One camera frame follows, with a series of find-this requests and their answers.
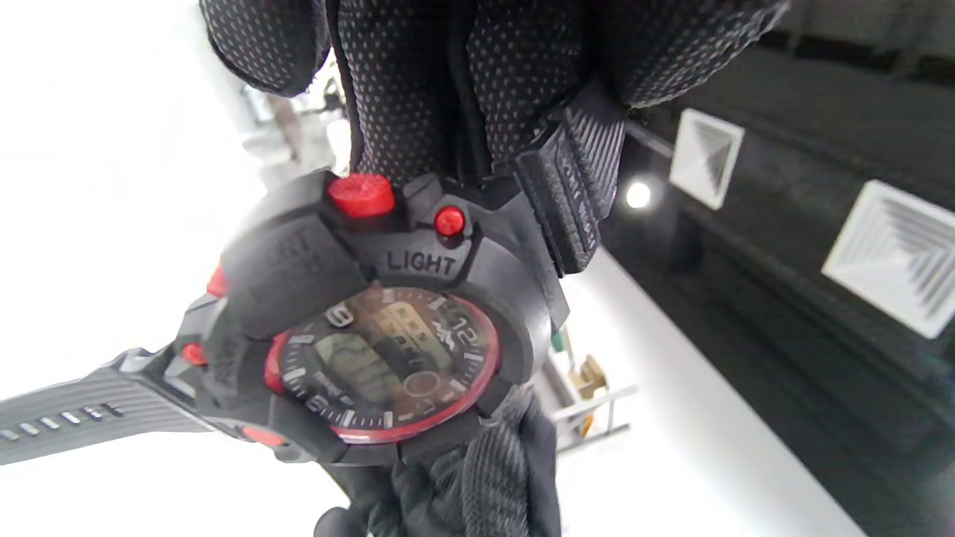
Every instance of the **gloved hand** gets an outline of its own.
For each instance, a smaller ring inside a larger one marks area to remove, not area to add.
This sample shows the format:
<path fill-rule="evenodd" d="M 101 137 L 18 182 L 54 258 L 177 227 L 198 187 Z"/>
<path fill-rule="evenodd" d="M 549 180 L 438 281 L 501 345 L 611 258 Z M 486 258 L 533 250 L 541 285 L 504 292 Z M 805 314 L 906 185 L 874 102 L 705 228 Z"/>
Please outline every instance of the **gloved hand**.
<path fill-rule="evenodd" d="M 626 108 L 677 97 L 768 30 L 785 5 L 202 0 L 219 58 L 260 90 L 286 97 L 303 92 L 334 49 L 351 122 L 353 172 L 384 175 L 395 185 L 439 172 L 474 186 L 526 147 L 541 118 L 588 81 L 601 80 Z M 606 216 L 614 195 L 613 153 L 619 157 L 620 142 L 574 147 L 572 167 L 596 219 Z M 601 169 L 587 165 L 584 149 L 608 154 L 601 156 Z M 562 191 L 559 184 L 540 188 Z M 554 211 L 565 209 L 554 205 Z M 576 231 L 558 226 L 556 232 Z M 589 259 L 577 257 L 567 271 L 583 269 Z M 553 443 L 553 429 L 536 403 L 517 397 L 501 427 L 430 467 L 399 464 L 390 474 L 329 468 L 352 508 L 329 513 L 316 531 L 342 522 L 354 526 L 354 515 L 376 537 L 559 535 Z"/>

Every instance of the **black sports watch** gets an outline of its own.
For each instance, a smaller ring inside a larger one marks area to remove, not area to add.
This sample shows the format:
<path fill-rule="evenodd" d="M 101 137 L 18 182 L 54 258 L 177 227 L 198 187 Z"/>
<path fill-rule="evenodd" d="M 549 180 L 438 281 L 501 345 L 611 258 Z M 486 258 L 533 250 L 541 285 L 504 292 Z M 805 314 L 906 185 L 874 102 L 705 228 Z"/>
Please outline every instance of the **black sports watch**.
<path fill-rule="evenodd" d="M 470 440 L 537 371 L 568 315 L 559 275 L 596 248 L 588 168 L 616 168 L 580 155 L 623 122 L 593 107 L 555 112 L 480 188 L 318 171 L 270 191 L 172 344 L 0 401 L 0 464 L 150 431 L 356 465 Z"/>

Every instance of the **air vent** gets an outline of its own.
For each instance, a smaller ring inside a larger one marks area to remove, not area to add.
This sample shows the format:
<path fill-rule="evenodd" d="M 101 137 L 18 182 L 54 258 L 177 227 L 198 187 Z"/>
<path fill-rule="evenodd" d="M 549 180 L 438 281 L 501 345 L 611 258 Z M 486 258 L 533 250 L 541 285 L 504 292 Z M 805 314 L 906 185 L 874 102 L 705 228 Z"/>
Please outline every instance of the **air vent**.
<path fill-rule="evenodd" d="M 745 132 L 723 119 L 684 110 L 669 181 L 713 210 L 722 207 Z"/>
<path fill-rule="evenodd" d="M 955 313 L 955 214 L 870 181 L 822 273 L 922 336 L 937 337 Z"/>

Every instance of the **red button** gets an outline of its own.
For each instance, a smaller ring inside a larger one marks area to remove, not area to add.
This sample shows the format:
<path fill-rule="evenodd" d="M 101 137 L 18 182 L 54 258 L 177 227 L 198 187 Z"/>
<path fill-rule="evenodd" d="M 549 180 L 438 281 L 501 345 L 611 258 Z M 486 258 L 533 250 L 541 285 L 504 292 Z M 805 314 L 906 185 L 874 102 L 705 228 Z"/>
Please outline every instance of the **red button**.
<path fill-rule="evenodd" d="M 263 431 L 262 429 L 256 429 L 253 427 L 243 427 L 242 432 L 250 440 L 254 440 L 264 445 L 278 447 L 286 443 L 286 439 L 280 437 L 279 435 L 273 435 L 272 433 L 269 433 L 268 431 Z"/>
<path fill-rule="evenodd" d="M 352 174 L 335 180 L 329 195 L 352 218 L 381 216 L 394 209 L 392 184 L 380 175 Z"/>
<path fill-rule="evenodd" d="M 219 265 L 216 267 L 216 271 L 212 273 L 212 279 L 209 280 L 208 284 L 205 284 L 205 292 L 215 296 L 216 298 L 222 298 L 228 292 L 229 286 L 225 282 L 225 272 L 223 271 L 223 266 Z"/>
<path fill-rule="evenodd" d="M 435 229 L 445 237 L 453 237 L 464 230 L 464 211 L 448 205 L 441 207 L 435 216 Z"/>
<path fill-rule="evenodd" d="M 202 347 L 199 343 L 187 343 L 182 347 L 182 357 L 192 365 L 206 365 L 209 362 L 205 359 Z"/>

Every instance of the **black rubber strap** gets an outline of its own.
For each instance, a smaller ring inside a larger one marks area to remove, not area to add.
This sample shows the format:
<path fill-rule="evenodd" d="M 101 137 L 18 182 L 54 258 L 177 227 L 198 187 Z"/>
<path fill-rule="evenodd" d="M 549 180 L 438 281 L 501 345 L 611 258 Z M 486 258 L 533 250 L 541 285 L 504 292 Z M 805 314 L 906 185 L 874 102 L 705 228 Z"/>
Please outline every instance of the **black rubber strap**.
<path fill-rule="evenodd" d="M 210 427 L 111 366 L 0 401 L 0 465 L 141 433 Z"/>

